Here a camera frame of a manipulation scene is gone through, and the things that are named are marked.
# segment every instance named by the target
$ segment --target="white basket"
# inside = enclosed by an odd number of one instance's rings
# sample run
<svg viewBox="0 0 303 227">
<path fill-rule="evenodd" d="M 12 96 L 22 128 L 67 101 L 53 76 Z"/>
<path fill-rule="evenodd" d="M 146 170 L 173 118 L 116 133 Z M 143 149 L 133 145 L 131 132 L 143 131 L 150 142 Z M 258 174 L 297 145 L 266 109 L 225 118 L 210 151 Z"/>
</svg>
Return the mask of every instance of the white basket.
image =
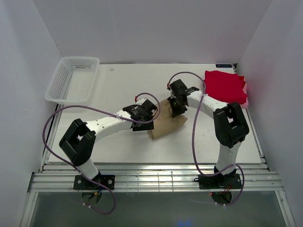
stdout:
<svg viewBox="0 0 303 227">
<path fill-rule="evenodd" d="M 45 99 L 58 104 L 86 104 L 100 60 L 91 57 L 64 57 L 53 73 Z"/>
</svg>

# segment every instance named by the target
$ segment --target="beige cloth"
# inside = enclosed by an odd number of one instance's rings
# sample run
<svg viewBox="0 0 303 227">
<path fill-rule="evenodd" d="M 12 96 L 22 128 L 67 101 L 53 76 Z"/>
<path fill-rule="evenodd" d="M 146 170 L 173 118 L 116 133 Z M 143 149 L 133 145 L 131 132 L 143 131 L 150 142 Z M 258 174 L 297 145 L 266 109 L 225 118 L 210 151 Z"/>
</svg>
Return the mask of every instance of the beige cloth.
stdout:
<svg viewBox="0 0 303 227">
<path fill-rule="evenodd" d="M 180 129 L 182 125 L 187 121 L 187 117 L 183 115 L 174 118 L 172 117 L 171 107 L 168 99 L 161 101 L 160 105 L 161 113 L 159 117 L 153 122 L 154 129 L 148 131 L 150 138 L 153 140 L 157 140 L 173 131 Z"/>
</svg>

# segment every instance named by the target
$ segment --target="white table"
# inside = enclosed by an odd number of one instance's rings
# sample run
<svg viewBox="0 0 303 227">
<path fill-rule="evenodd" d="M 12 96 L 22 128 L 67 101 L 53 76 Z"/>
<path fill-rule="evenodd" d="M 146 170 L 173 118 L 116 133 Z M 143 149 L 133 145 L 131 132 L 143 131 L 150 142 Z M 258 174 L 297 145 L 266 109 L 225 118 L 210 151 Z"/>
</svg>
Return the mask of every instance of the white table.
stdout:
<svg viewBox="0 0 303 227">
<path fill-rule="evenodd" d="M 204 78 L 206 70 L 220 70 L 233 73 L 232 68 L 216 68 L 214 64 L 114 64 L 100 65 L 89 106 L 115 113 L 134 103 L 135 95 L 150 92 L 160 101 L 169 96 L 166 84 L 179 71 L 191 71 Z M 201 82 L 189 74 L 178 78 L 187 85 L 201 88 Z M 103 138 L 94 146 L 92 159 L 95 163 L 142 163 L 142 164 L 192 164 L 191 134 L 196 109 L 189 108 L 185 115 L 188 121 L 184 127 L 162 139 L 153 141 L 147 132 L 120 131 Z M 247 122 L 249 119 L 243 110 Z M 99 119 L 105 115 L 86 109 L 71 108 L 63 111 L 54 138 L 52 149 L 63 158 L 66 155 L 59 147 L 59 141 L 71 122 L 81 118 L 84 122 Z M 259 152 L 252 127 L 242 143 L 237 163 L 260 163 Z M 200 113 L 196 127 L 196 156 L 199 163 L 216 163 L 219 142 L 214 133 L 214 122 Z M 60 163 L 50 155 L 50 163 Z"/>
</svg>

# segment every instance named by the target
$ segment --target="metal frame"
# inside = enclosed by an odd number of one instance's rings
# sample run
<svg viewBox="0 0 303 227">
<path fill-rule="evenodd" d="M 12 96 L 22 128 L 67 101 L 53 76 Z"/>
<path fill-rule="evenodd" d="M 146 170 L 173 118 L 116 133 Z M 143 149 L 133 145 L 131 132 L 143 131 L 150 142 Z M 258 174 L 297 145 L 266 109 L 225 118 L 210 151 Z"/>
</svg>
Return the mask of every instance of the metal frame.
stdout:
<svg viewBox="0 0 303 227">
<path fill-rule="evenodd" d="M 245 174 L 244 191 L 275 191 L 286 226 L 294 227 L 283 185 L 278 172 L 270 172 L 264 159 L 255 127 L 249 110 L 247 110 L 249 123 L 260 154 L 260 164 L 242 164 Z M 52 147 L 59 125 L 61 113 L 54 118 L 50 128 L 47 144 Z M 33 174 L 29 189 L 27 203 L 22 218 L 22 227 L 30 225 L 39 192 L 77 192 L 72 189 L 76 172 L 71 166 L 63 163 L 49 163 L 50 152 L 45 150 L 39 173 Z M 215 164 L 200 164 L 204 173 L 213 173 Z M 198 183 L 193 179 L 199 174 L 194 165 L 161 164 L 96 164 L 102 174 L 115 174 L 115 192 L 208 192 L 200 190 Z"/>
</svg>

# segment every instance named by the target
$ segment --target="red towel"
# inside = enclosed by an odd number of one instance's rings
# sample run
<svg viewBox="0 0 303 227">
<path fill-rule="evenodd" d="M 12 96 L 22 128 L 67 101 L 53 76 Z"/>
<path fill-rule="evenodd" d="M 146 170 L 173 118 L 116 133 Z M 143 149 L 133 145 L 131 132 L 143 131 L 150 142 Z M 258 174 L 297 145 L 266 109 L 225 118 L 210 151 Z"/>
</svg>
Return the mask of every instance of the red towel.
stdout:
<svg viewBox="0 0 303 227">
<path fill-rule="evenodd" d="M 243 92 L 244 77 L 220 71 L 205 71 L 206 93 L 222 102 L 244 104 L 247 94 Z"/>
</svg>

